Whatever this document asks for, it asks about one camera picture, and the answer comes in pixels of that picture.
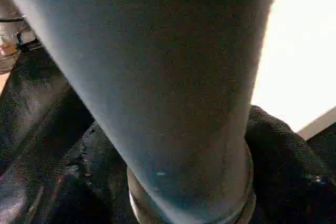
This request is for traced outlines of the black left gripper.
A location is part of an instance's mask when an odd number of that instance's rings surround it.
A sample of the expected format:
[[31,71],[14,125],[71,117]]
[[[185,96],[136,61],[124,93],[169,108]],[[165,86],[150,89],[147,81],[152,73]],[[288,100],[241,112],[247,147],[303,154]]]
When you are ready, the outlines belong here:
[[34,30],[29,25],[16,25],[16,49],[22,52],[43,48]]

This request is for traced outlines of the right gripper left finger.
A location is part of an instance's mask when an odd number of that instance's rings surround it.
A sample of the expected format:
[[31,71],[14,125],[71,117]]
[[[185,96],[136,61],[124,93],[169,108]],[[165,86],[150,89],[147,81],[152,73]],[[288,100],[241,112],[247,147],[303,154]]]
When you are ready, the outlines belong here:
[[137,223],[127,166],[97,122],[56,166],[31,223]]

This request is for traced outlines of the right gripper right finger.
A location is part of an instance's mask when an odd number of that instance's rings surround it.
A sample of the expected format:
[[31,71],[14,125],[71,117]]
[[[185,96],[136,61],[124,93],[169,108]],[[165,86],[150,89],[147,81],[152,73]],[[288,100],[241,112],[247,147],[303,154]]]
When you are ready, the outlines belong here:
[[305,140],[255,105],[245,140],[257,199],[252,223],[335,223],[335,175]]

